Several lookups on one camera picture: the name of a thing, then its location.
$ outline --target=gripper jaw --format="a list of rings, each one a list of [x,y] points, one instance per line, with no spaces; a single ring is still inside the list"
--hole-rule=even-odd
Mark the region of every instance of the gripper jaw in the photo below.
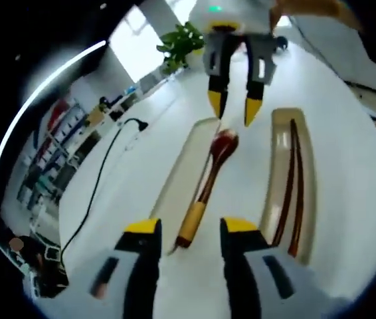
[[[272,35],[234,35],[211,32],[205,35],[203,62],[209,75],[208,97],[218,118],[222,118],[228,97],[231,57],[241,43],[248,56],[247,95],[244,103],[244,125],[249,126],[262,106],[265,84],[270,84],[276,65],[272,54],[277,47]]]

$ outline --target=black cable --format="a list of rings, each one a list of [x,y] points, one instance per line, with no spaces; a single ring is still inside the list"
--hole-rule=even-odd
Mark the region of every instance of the black cable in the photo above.
[[[88,216],[89,216],[89,211],[90,211],[90,208],[92,206],[92,203],[94,201],[94,197],[95,197],[95,193],[96,193],[96,189],[98,188],[98,184],[100,182],[100,178],[101,178],[101,173],[102,173],[102,169],[104,168],[104,164],[106,163],[106,160],[107,160],[107,157],[108,157],[108,154],[110,153],[110,150],[112,149],[113,145],[114,145],[114,142],[117,140],[117,137],[120,135],[120,132],[123,130],[123,128],[126,126],[126,124],[128,122],[131,122],[131,121],[135,121],[138,123],[138,130],[140,132],[144,131],[147,127],[148,127],[148,123],[146,122],[143,122],[141,120],[138,120],[137,118],[129,118],[127,119],[122,127],[118,130],[118,132],[116,133],[116,135],[114,136],[113,140],[111,141],[110,145],[108,146],[108,149],[107,149],[107,152],[106,152],[106,155],[104,156],[104,159],[102,160],[102,163],[101,163],[101,168],[100,168],[100,171],[98,172],[98,177],[96,179],[96,183],[95,183],[95,186],[94,186],[94,190],[92,192],[92,196],[89,200],[89,205],[88,205],[88,209],[86,210],[86,213],[85,213],[85,216],[83,217],[83,220],[82,222],[80,223],[79,227],[77,228],[77,230],[74,232],[74,234],[71,236],[71,238],[68,240],[67,244],[65,244],[64,248],[61,249],[61,256],[60,256],[60,261],[62,263],[62,257],[64,256],[64,252],[65,250],[67,249],[67,247],[69,246],[69,244],[72,242],[72,240],[75,238],[75,236],[77,236],[77,234],[80,232],[80,230],[82,229],[83,225],[85,224],[86,220],[88,219]]]
[[[375,88],[370,88],[369,86],[366,86],[366,85],[363,85],[363,84],[360,84],[360,83],[356,83],[356,82],[352,82],[352,81],[345,81],[345,83],[348,86],[355,86],[357,88],[360,88],[361,90],[368,91],[368,92],[376,94]]]

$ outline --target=power cord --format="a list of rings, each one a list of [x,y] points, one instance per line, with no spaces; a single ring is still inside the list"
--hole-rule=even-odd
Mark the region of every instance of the power cord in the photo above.
[[[89,200],[89,205],[88,205],[88,209],[86,210],[86,213],[83,217],[83,220],[82,222],[80,223],[79,227],[77,228],[77,230],[74,232],[74,234],[71,236],[71,238],[68,240],[67,244],[65,244],[64,248],[61,249],[61,255],[60,255],[60,261],[62,262],[62,257],[64,256],[64,252],[65,250],[67,249],[67,247],[69,246],[69,244],[72,242],[72,240],[75,238],[75,236],[77,236],[77,234],[80,232],[80,230],[82,229],[83,225],[85,224],[86,220],[88,219],[88,216],[89,216],[89,212],[90,212],[90,208],[92,206],[92,203],[94,201],[94,197],[95,197],[95,193],[96,193],[96,189],[98,188],[98,184],[100,182],[100,178],[101,178],[101,173],[102,173],[102,170],[104,169],[104,165],[106,163],[106,160],[107,160],[107,157],[108,157],[108,154],[110,153],[113,145],[114,145],[114,142],[117,140],[117,137],[120,135],[120,132],[123,130],[123,128],[126,126],[127,123],[131,122],[131,121],[135,121],[138,123],[138,130],[140,132],[144,131],[147,127],[148,127],[148,123],[146,122],[143,122],[141,120],[138,120],[137,118],[129,118],[127,119],[123,125],[120,127],[120,129],[117,131],[116,135],[114,136],[113,140],[111,141],[110,145],[108,146],[108,149],[107,149],[107,152],[106,152],[106,155],[104,156],[104,159],[102,160],[102,163],[101,163],[101,168],[100,168],[100,171],[98,172],[98,177],[96,178],[96,183],[95,183],[95,186],[94,186],[94,190],[92,192],[92,195],[90,197],[90,200]]]

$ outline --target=shelving unit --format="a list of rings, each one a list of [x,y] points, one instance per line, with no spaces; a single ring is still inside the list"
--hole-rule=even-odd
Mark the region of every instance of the shelving unit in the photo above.
[[[72,98],[69,102],[72,105],[56,121],[54,126],[47,130],[41,146],[36,150],[28,172],[23,180],[19,192],[18,200],[26,205],[27,208],[33,207],[41,195],[62,191],[53,185],[55,177],[59,170],[66,163],[68,152],[67,143],[71,142],[75,133],[84,129],[83,123],[87,117],[86,112],[80,107],[79,103]],[[26,180],[36,166],[40,168],[40,173],[32,189],[25,187]]]

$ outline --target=brown chopstick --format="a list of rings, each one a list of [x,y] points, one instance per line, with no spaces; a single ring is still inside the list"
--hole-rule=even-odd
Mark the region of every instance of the brown chopstick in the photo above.
[[[297,200],[296,200],[296,216],[294,217],[294,226],[292,239],[290,241],[290,246],[288,247],[288,254],[296,257],[299,241],[300,241],[300,231],[302,230],[302,219],[304,212],[304,174],[303,174],[303,160],[302,160],[302,149],[300,147],[299,133],[297,130],[297,125],[295,121],[292,120],[290,123],[293,129],[294,140],[296,144],[296,161],[298,168],[298,178],[297,178]]]
[[[290,209],[290,201],[292,198],[293,192],[293,183],[294,183],[294,151],[295,151],[295,137],[294,137],[294,120],[290,121],[290,139],[291,139],[291,146],[290,146],[290,162],[288,168],[288,176],[287,176],[287,183],[286,183],[286,193],[284,194],[284,200],[281,208],[281,216],[280,220],[278,221],[278,226],[276,228],[274,240],[272,241],[272,246],[278,246],[281,243],[282,234],[284,232],[284,228],[287,223],[288,218],[288,211]]]

